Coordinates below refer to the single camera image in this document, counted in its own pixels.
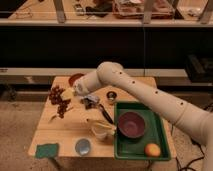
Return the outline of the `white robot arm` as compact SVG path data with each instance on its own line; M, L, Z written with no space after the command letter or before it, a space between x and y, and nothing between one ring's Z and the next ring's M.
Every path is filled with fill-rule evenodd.
M62 94L63 100L85 96L108 85L120 88L206 147L202 171L213 171L213 113L135 80L115 62L103 62L77 79Z

